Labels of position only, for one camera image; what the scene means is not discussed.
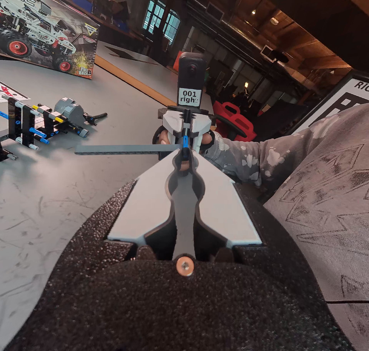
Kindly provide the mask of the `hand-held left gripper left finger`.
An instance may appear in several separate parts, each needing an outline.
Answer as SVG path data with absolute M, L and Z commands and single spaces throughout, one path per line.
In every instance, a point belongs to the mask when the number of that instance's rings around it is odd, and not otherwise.
M 178 186 L 181 161 L 182 151 L 175 149 L 137 178 L 108 240 L 148 245 L 158 260 L 172 260 L 177 239 L 172 194 Z

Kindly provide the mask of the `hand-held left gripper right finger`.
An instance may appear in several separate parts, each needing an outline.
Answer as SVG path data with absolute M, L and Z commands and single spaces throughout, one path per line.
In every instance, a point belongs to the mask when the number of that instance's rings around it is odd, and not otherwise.
M 262 248 L 262 239 L 235 182 L 195 151 L 189 154 L 195 205 L 193 242 L 196 260 L 210 261 L 220 249 Z

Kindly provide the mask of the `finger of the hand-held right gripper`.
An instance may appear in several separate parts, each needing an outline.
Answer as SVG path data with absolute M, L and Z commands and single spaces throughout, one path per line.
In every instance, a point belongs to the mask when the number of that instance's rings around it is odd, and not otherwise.
M 180 142 L 182 142 L 184 114 L 179 111 L 167 111 L 163 115 L 163 126 L 168 130 L 169 145 L 179 149 L 182 148 Z
M 192 114 L 190 128 L 187 132 L 189 140 L 192 140 L 192 149 L 199 153 L 203 135 L 210 131 L 211 119 L 208 115 Z

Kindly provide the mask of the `long grey holed beam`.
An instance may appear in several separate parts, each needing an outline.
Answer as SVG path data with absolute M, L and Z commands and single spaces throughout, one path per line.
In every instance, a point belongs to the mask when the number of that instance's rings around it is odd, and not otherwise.
M 163 158 L 170 153 L 181 150 L 183 159 L 187 159 L 190 154 L 188 147 L 181 144 L 150 144 L 150 145 L 77 145 L 74 153 L 76 155 L 149 155 L 157 154 Z

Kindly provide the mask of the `person's right forearm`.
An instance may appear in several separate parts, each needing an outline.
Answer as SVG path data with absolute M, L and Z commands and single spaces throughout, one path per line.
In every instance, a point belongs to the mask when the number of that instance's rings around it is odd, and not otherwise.
M 369 105 L 331 115 L 296 133 L 263 142 L 231 141 L 215 132 L 202 155 L 223 173 L 275 191 L 306 163 L 368 143 Z

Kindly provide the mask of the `grey desk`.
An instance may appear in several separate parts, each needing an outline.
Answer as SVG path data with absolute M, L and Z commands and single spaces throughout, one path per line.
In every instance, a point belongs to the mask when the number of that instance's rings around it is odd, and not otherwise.
M 155 156 L 78 156 L 76 145 L 148 144 L 163 105 L 100 67 L 93 79 L 18 61 L 1 61 L 1 81 L 54 108 L 71 98 L 91 115 L 107 112 L 87 138 L 53 136 L 38 151 L 4 143 L 17 161 L 1 162 L 1 299 L 37 297 L 66 242 L 104 201 L 152 166 Z

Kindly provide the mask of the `person's right hand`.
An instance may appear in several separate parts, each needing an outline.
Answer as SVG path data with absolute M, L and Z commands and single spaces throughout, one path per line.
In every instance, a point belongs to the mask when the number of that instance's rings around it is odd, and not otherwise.
M 211 144 L 212 141 L 215 140 L 215 137 L 213 137 L 213 136 L 215 136 L 213 131 L 209 131 L 209 132 L 203 134 L 201 144 L 202 145 Z M 165 129 L 160 133 L 157 143 L 162 144 L 162 145 L 170 144 L 170 141 L 169 141 L 169 138 L 168 138 L 168 130 Z M 189 166 L 190 166 L 189 161 L 182 161 L 180 171 L 181 172 L 186 171 L 187 169 L 189 169 Z

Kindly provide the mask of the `red plastic chair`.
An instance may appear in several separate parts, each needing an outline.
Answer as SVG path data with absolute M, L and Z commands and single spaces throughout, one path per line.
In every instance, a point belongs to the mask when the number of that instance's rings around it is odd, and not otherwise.
M 216 122 L 216 132 L 231 141 L 250 142 L 256 138 L 253 124 L 241 115 L 238 106 L 230 103 L 215 101 L 213 111 Z

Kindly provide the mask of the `grey table with wooden edge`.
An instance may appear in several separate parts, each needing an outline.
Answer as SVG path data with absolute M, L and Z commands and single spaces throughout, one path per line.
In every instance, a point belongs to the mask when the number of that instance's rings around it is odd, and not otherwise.
M 164 106 L 177 104 L 178 74 L 146 55 L 98 41 L 95 64 Z

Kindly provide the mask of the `arched window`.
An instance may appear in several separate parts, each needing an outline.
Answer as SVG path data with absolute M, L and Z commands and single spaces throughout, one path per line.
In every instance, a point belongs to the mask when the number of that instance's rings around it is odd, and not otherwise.
M 169 45 L 173 44 L 179 25 L 180 17 L 178 13 L 170 9 L 163 29 L 164 37 L 169 41 Z
M 142 24 L 142 29 L 150 34 L 153 34 L 154 28 L 160 26 L 166 5 L 160 0 L 149 0 L 145 18 Z

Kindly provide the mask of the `partly built brick truck chassis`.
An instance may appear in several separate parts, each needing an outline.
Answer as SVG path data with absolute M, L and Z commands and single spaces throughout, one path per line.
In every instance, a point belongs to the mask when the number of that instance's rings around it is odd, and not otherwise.
M 28 105 L 11 96 L 2 96 L 7 101 L 7 113 L 0 112 L 8 122 L 5 134 L 1 133 L 1 142 L 12 140 L 32 150 L 39 147 L 35 141 L 49 144 L 49 139 L 57 134 L 74 132 L 86 138 L 89 131 L 85 123 L 97 126 L 96 120 L 107 117 L 107 113 L 92 116 L 70 98 L 60 99 L 55 108 L 42 104 Z

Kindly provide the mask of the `person's grey printed sweatshirt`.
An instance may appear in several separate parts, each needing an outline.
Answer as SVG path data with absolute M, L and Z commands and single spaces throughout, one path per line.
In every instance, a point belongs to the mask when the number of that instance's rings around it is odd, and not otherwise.
M 368 145 L 299 166 L 267 203 L 356 350 L 368 350 Z

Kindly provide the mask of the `white black printed sign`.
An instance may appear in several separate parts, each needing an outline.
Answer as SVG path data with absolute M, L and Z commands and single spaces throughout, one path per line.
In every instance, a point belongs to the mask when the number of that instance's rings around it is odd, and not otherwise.
M 304 118 L 286 135 L 295 134 L 310 127 L 322 118 L 337 114 L 359 104 L 369 102 L 368 72 L 351 70 L 328 95 L 323 98 Z

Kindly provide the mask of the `monster truck toy box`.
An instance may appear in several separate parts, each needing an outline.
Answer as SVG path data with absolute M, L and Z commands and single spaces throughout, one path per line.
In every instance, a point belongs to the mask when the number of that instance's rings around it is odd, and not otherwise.
M 60 0 L 0 0 L 0 54 L 92 79 L 99 24 Z

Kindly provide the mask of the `white instruction booklet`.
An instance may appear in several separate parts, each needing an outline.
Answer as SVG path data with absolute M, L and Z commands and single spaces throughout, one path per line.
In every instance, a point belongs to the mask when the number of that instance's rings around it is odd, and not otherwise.
M 29 97 L 21 94 L 19 91 L 13 89 L 12 87 L 8 86 L 7 84 L 0 82 L 0 102 L 4 103 L 7 101 L 3 96 L 13 97 L 17 101 L 24 101 L 30 100 Z

